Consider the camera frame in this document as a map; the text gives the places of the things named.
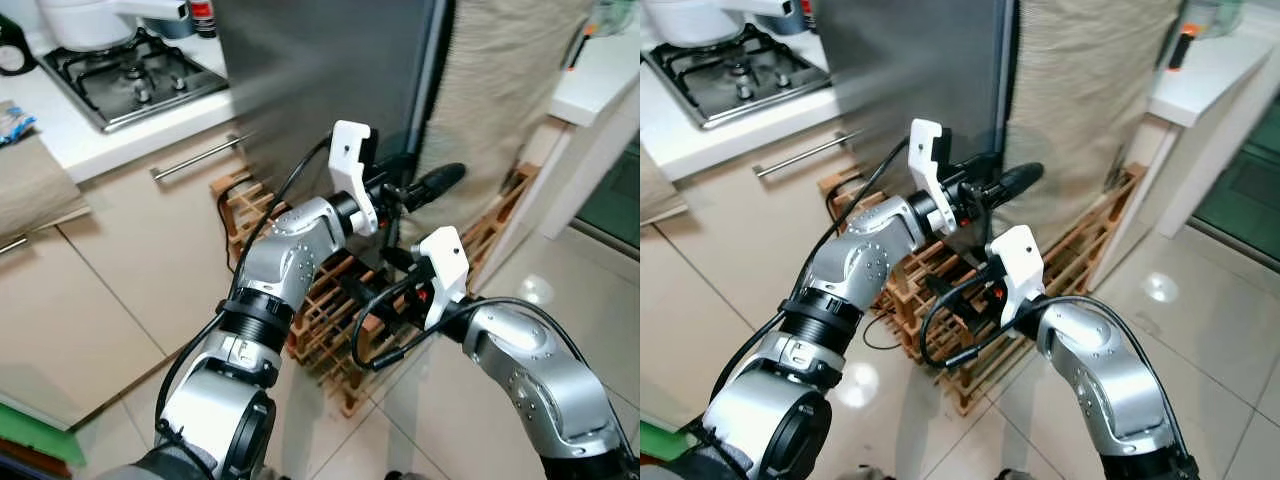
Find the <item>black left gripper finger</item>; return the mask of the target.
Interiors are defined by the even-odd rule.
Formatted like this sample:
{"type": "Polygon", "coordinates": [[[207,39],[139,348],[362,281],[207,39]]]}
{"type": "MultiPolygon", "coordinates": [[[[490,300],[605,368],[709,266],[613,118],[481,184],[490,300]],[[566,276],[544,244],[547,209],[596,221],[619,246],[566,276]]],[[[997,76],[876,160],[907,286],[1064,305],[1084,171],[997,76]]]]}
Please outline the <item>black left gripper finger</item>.
{"type": "Polygon", "coordinates": [[[403,207],[415,211],[448,193],[467,174],[462,163],[448,163],[411,182],[403,192],[403,207]]]}
{"type": "Polygon", "coordinates": [[[1006,170],[995,183],[986,187],[986,207],[997,209],[1016,198],[1043,174],[1044,166],[1039,163],[1028,163],[1006,170]]]}

